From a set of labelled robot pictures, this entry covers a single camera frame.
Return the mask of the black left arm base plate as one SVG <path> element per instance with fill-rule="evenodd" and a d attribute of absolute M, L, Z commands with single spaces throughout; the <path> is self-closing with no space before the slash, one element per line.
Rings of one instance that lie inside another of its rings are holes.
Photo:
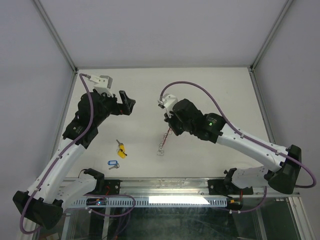
<path fill-rule="evenodd" d="M 95 195 L 119 195 L 122 181 L 120 179 L 104 179 L 101 180 L 96 190 L 94 190 Z"/>

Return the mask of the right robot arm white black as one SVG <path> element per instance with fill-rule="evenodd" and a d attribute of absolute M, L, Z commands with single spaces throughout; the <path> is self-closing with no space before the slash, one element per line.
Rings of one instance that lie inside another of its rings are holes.
<path fill-rule="evenodd" d="M 260 167 L 226 170 L 223 180 L 226 192 L 234 194 L 244 188 L 270 186 L 282 194 L 293 193 L 301 169 L 300 147 L 279 146 L 234 130 L 221 115 L 203 114 L 191 101 L 178 100 L 171 94 L 158 105 L 165 110 L 164 120 L 176 136 L 187 132 L 202 141 L 234 149 L 261 164 Z"/>

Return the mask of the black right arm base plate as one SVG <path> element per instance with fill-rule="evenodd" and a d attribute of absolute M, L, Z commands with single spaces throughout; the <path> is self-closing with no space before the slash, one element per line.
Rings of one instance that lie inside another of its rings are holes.
<path fill-rule="evenodd" d="M 233 183 L 224 183 L 223 179 L 209 179 L 207 181 L 209 195 L 222 195 L 230 197 L 231 195 L 253 195 L 252 187 L 239 188 Z"/>

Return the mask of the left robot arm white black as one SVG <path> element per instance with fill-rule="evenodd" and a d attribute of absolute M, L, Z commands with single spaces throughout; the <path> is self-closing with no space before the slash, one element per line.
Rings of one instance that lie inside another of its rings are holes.
<path fill-rule="evenodd" d="M 136 101 L 123 90 L 119 91 L 119 95 L 121 103 L 117 102 L 115 95 L 107 96 L 96 90 L 81 96 L 78 110 L 66 127 L 48 165 L 27 191 L 18 190 L 13 196 L 13 202 L 21 214 L 19 224 L 22 233 L 34 233 L 24 229 L 24 219 L 50 230 L 75 200 L 105 192 L 105 175 L 92 168 L 85 169 L 86 176 L 74 181 L 66 189 L 60 190 L 59 187 L 76 160 L 98 135 L 99 125 L 110 115 L 129 116 L 132 113 Z"/>

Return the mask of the metal keyring holder red handle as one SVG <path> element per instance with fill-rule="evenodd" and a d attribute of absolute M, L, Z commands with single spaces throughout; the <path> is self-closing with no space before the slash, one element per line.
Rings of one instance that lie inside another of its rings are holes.
<path fill-rule="evenodd" d="M 159 143 L 158 145 L 158 149 L 157 149 L 157 155 L 158 156 L 163 156 L 164 155 L 164 146 L 166 144 L 166 141 L 168 139 L 168 136 L 172 135 L 173 131 L 172 129 L 169 127 L 168 130 L 163 134 L 162 137 L 162 141 Z"/>

